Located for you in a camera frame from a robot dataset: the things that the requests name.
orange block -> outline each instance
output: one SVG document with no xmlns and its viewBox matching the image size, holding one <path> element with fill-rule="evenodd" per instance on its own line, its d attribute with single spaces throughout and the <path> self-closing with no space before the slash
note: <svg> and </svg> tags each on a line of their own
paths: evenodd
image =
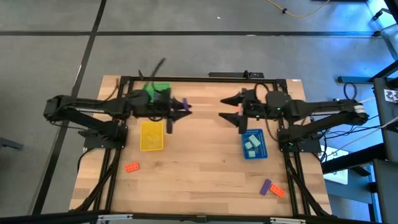
<svg viewBox="0 0 398 224">
<path fill-rule="evenodd" d="M 133 162 L 132 164 L 128 164 L 128 165 L 124 166 L 124 169 L 126 170 L 126 172 L 132 172 L 135 170 L 139 170 L 139 163 Z"/>
<path fill-rule="evenodd" d="M 274 194 L 278 195 L 279 197 L 283 197 L 285 195 L 285 191 L 276 186 L 275 184 L 272 184 L 269 190 L 272 191 Z"/>
</svg>

yellow tray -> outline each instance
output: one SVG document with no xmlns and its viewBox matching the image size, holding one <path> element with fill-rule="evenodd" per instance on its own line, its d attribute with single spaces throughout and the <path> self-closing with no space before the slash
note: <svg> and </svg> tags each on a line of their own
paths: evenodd
<svg viewBox="0 0 398 224">
<path fill-rule="evenodd" d="M 141 124 L 140 150 L 163 150 L 163 121 L 146 121 Z"/>
</svg>

wooden tabletop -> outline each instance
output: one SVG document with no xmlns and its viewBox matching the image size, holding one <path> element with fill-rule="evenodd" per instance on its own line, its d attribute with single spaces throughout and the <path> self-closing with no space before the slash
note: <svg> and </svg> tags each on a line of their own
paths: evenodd
<svg viewBox="0 0 398 224">
<path fill-rule="evenodd" d="M 104 76 L 98 99 L 105 99 L 114 89 L 118 76 Z M 173 134 L 164 134 L 164 150 L 140 151 L 141 123 L 146 118 L 129 118 L 128 140 L 122 150 L 111 211 L 131 213 L 207 214 L 207 215 L 279 215 L 291 216 L 292 209 L 283 155 L 278 143 L 269 136 L 264 120 L 249 119 L 248 129 L 263 129 L 267 159 L 245 160 L 238 129 L 218 116 L 234 113 L 236 107 L 220 103 L 252 83 L 168 82 L 178 100 L 183 97 L 193 113 L 174 124 Z M 134 82 L 134 89 L 143 82 Z M 300 80 L 287 80 L 293 99 L 304 100 Z M 266 91 L 258 88 L 258 98 Z M 109 120 L 103 114 L 98 119 Z M 277 122 L 269 121 L 273 135 Z M 70 208 L 76 208 L 96 185 L 104 149 L 95 149 L 81 161 Z M 312 154 L 301 153 L 305 183 L 317 202 L 331 212 L 320 163 Z M 126 173 L 124 166 L 139 162 L 140 169 Z M 259 191 L 270 179 L 284 189 L 279 198 L 272 192 Z M 295 186 L 298 209 L 303 213 L 300 191 Z M 107 187 L 101 199 L 104 207 Z"/>
</svg>

blue tray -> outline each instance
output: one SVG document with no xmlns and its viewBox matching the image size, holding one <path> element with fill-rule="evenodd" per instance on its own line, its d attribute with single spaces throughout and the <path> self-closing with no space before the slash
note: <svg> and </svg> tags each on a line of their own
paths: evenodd
<svg viewBox="0 0 398 224">
<path fill-rule="evenodd" d="M 254 135 L 260 141 L 260 145 L 258 147 L 252 146 L 252 148 L 250 150 L 247 150 L 244 147 L 244 144 L 246 142 L 250 141 L 249 137 L 251 135 Z M 246 131 L 246 134 L 242 134 L 242 148 L 243 148 L 243 155 L 244 155 L 245 159 L 267 159 L 268 158 L 266 142 L 264 140 L 264 133 L 262 132 L 262 129 L 248 129 Z M 249 151 L 254 151 L 256 153 L 256 156 L 249 157 Z"/>
</svg>

floor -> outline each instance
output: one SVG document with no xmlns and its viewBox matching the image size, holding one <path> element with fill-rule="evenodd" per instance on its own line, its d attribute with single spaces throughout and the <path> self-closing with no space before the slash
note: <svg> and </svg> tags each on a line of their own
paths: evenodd
<svg viewBox="0 0 398 224">
<path fill-rule="evenodd" d="M 311 0 L 276 3 L 296 14 L 322 4 Z M 106 2 L 94 31 L 274 33 L 97 36 L 92 42 L 93 36 L 89 40 L 88 35 L 79 34 L 93 30 L 100 4 L 101 0 L 0 0 L 0 136 L 25 145 L 21 151 L 0 149 L 0 217 L 26 215 L 34 204 L 58 131 L 42 116 L 46 99 L 69 95 L 72 88 L 79 97 L 96 98 L 103 75 L 137 75 L 138 69 L 148 74 L 161 57 L 166 57 L 161 76 L 205 77 L 209 72 L 250 70 L 263 72 L 267 78 L 302 79 L 308 101 L 325 101 L 344 98 L 343 86 L 335 82 L 337 76 L 371 77 L 394 61 L 387 38 L 369 36 L 380 23 L 392 23 L 389 15 L 383 15 L 380 23 L 371 20 L 382 7 L 381 0 L 331 2 L 306 18 L 282 14 L 263 0 L 113 0 Z M 15 30 L 66 32 L 2 34 Z M 308 33 L 277 33 L 290 31 Z M 390 31 L 393 45 L 398 43 L 395 32 Z M 371 86 L 359 86 L 357 99 L 369 97 Z M 365 107 L 370 116 L 377 114 L 374 100 L 365 102 Z M 339 148 L 363 133 L 356 134 L 331 139 L 328 145 Z M 382 141 L 380 133 L 346 150 L 360 150 L 375 140 Z M 68 210 L 82 145 L 83 138 L 76 131 L 67 131 L 44 213 Z M 339 217 L 369 219 L 367 212 L 358 213 L 368 210 L 366 204 L 334 196 L 330 201 Z"/>
</svg>

